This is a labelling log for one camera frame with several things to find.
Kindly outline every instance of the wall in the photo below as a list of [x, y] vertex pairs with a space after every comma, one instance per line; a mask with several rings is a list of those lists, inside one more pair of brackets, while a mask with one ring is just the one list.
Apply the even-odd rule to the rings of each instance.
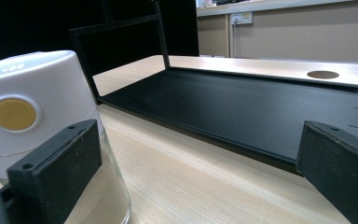
[[229, 57], [228, 15], [198, 17], [200, 55]]
[[231, 57], [358, 62], [358, 1], [257, 11], [233, 31]]

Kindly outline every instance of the desk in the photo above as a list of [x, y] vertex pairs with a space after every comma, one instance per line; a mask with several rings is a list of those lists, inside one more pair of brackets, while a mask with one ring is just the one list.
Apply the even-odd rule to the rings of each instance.
[[[172, 66], [308, 78], [315, 69], [358, 84], [358, 64], [171, 57]], [[104, 95], [163, 69], [150, 57], [102, 73]], [[132, 201], [130, 223], [349, 223], [305, 178], [99, 105]]]

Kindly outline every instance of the metal bar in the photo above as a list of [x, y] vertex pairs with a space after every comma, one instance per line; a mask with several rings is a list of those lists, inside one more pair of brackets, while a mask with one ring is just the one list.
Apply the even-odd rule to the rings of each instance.
[[155, 11], [156, 15], [158, 16], [158, 38], [159, 38], [159, 44], [161, 46], [162, 58], [164, 60], [165, 69], [168, 69], [171, 67], [170, 57], [169, 57], [168, 49], [167, 49], [167, 41], [165, 40], [164, 25], [162, 23], [161, 13], [160, 13], [160, 9], [159, 9], [159, 3], [157, 0], [156, 1], [152, 0], [152, 2], [154, 2], [154, 5], [153, 5], [154, 11]]

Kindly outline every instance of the circular hole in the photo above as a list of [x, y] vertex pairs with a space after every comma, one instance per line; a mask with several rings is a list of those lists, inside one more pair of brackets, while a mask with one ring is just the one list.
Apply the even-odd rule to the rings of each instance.
[[319, 79], [330, 79], [330, 78], [339, 77], [339, 74], [329, 71], [313, 71], [313, 72], [308, 72], [307, 76], [313, 78], [319, 78]]
[[23, 165], [22, 166], [22, 169], [24, 169], [24, 170], [28, 170], [28, 169], [31, 169], [31, 168], [33, 168], [34, 167], [34, 165], [33, 164], [31, 164], [31, 163], [27, 163], [27, 164], [25, 164], [25, 165]]

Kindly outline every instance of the transparent jar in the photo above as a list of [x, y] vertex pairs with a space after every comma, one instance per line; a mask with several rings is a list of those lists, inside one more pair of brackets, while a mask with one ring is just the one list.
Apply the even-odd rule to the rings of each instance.
[[100, 136], [103, 164], [65, 223], [127, 223], [131, 199], [105, 130]]

